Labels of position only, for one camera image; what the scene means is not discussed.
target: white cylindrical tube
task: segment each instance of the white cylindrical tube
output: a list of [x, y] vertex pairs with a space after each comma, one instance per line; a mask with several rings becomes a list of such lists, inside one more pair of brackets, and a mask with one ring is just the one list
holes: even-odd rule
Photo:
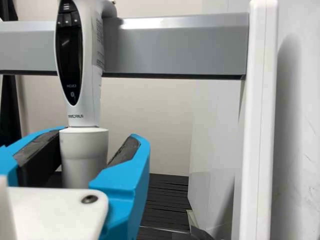
[[107, 165], [109, 131], [99, 127], [68, 127], [59, 131], [62, 183], [86, 189]]

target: screw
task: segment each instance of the screw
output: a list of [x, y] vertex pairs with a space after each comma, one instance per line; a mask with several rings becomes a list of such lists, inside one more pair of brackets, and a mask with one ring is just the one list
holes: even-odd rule
[[82, 198], [81, 203], [83, 204], [92, 204], [98, 200], [98, 197], [95, 195], [88, 195]]

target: black control panel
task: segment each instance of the black control panel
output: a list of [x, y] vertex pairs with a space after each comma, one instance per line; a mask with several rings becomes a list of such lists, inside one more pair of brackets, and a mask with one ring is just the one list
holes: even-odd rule
[[60, 2], [56, 19], [55, 51], [64, 94], [71, 105], [79, 99], [83, 71], [81, 19], [72, 0]]

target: blue clamp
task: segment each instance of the blue clamp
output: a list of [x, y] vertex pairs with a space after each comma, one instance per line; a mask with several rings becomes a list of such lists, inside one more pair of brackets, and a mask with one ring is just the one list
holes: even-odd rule
[[[6, 175], [11, 187], [18, 186], [18, 164], [14, 155], [38, 136], [64, 126], [32, 133], [8, 147], [0, 147], [0, 175]], [[133, 158], [102, 170], [89, 183], [90, 189], [104, 192], [109, 199], [108, 215], [103, 225], [100, 240], [135, 240], [147, 201], [150, 144], [141, 136], [131, 135], [139, 143]]]

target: gray metal beam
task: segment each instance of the gray metal beam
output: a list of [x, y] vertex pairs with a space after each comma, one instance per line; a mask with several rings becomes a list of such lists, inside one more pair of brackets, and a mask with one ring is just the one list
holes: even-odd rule
[[[56, 75], [55, 22], [1, 22], [0, 73]], [[238, 78], [248, 13], [105, 18], [104, 77]]]

